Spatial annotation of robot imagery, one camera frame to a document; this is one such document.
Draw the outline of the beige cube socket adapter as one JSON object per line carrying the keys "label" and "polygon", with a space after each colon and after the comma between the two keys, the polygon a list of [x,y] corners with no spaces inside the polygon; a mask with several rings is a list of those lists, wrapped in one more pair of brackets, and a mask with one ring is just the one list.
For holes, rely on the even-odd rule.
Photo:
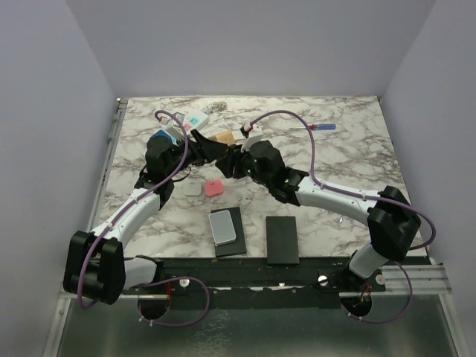
{"label": "beige cube socket adapter", "polygon": [[214,134],[210,136],[209,139],[217,143],[226,144],[228,146],[234,145],[236,143],[234,134],[230,130]]}

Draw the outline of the pink plug adapter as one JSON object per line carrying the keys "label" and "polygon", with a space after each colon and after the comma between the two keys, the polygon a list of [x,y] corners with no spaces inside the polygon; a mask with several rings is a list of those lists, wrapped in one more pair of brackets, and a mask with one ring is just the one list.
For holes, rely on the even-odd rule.
{"label": "pink plug adapter", "polygon": [[204,183],[205,195],[209,198],[220,196],[224,193],[224,186],[221,180],[207,181]]}

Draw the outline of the white folding plug adapter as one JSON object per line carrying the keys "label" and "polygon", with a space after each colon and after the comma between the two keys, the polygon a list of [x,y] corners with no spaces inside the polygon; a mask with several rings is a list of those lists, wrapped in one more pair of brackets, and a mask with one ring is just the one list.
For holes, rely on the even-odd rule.
{"label": "white folding plug adapter", "polygon": [[198,181],[183,183],[183,194],[185,196],[200,196],[202,194],[202,183]]}

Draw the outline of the blue cube socket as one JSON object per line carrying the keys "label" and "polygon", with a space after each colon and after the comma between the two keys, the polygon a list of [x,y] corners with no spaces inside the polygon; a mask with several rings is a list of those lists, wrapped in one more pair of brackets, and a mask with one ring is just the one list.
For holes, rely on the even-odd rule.
{"label": "blue cube socket", "polygon": [[153,134],[153,135],[151,136],[151,138],[155,138],[155,137],[168,138],[168,139],[172,142],[172,144],[176,144],[176,143],[177,143],[177,140],[176,140],[172,135],[170,135],[168,132],[166,132],[166,131],[164,131],[164,130],[162,130],[162,129],[158,130],[155,134]]}

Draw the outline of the white power strip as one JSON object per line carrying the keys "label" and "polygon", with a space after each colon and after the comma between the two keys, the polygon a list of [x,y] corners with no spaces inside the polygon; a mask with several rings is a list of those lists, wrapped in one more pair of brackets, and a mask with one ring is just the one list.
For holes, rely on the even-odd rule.
{"label": "white power strip", "polygon": [[176,112],[174,115],[181,122],[187,132],[192,129],[201,129],[209,121],[209,115],[200,110],[193,110],[187,114]]}

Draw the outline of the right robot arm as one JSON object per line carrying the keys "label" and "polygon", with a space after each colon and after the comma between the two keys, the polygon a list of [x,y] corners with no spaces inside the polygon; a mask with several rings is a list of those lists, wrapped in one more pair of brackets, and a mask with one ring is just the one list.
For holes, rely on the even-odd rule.
{"label": "right robot arm", "polygon": [[233,145],[216,161],[216,167],[228,179],[249,177],[279,202],[328,210],[365,225],[370,241],[351,256],[341,273],[343,285],[351,291],[365,286],[385,263],[402,262],[421,226],[420,218],[395,187],[381,191],[328,188],[313,181],[309,173],[287,167],[269,141],[258,141],[248,150]]}

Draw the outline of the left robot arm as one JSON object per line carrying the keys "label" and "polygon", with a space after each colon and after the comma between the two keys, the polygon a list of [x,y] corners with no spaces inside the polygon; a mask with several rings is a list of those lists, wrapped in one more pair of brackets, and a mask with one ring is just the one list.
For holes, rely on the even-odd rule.
{"label": "left robot arm", "polygon": [[175,145],[155,136],[147,142],[146,164],[130,197],[90,232],[77,231],[70,240],[63,288],[79,299],[113,304],[125,289],[141,286],[150,294],[164,285],[157,258],[125,258],[124,249],[139,228],[163,208],[170,198],[173,176],[189,166],[202,166],[224,156],[228,145],[212,141],[197,130],[192,138]]}

